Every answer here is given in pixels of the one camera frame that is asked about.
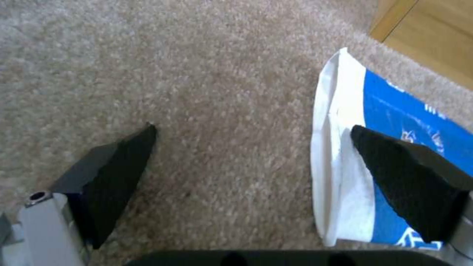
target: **carpet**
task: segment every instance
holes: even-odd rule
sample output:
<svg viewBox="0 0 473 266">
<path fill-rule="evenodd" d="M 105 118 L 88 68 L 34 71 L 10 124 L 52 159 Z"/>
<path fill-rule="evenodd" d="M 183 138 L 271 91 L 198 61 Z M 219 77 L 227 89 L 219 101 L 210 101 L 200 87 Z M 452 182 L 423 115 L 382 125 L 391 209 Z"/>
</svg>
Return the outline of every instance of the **carpet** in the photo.
<svg viewBox="0 0 473 266">
<path fill-rule="evenodd" d="M 156 150 L 92 265 L 156 249 L 323 248 L 309 141 L 334 52 L 348 47 L 473 130 L 473 92 L 370 39 L 373 0 L 346 2 L 2 1 L 1 208 L 14 217 L 90 148 L 149 121 Z"/>
</svg>

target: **black foam pad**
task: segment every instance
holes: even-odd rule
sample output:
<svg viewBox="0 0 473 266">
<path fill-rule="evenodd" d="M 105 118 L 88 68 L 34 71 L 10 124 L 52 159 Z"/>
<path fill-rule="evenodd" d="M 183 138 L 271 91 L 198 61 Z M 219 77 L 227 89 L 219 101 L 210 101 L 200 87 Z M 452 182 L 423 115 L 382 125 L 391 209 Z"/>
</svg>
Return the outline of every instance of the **black foam pad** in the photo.
<svg viewBox="0 0 473 266">
<path fill-rule="evenodd" d="M 424 145 L 362 126 L 353 144 L 389 205 L 425 242 L 446 241 L 466 203 L 472 178 Z"/>
<path fill-rule="evenodd" d="M 99 248 L 115 227 L 143 173 L 156 128 L 93 148 L 50 188 L 68 197 L 82 238 Z"/>
</svg>

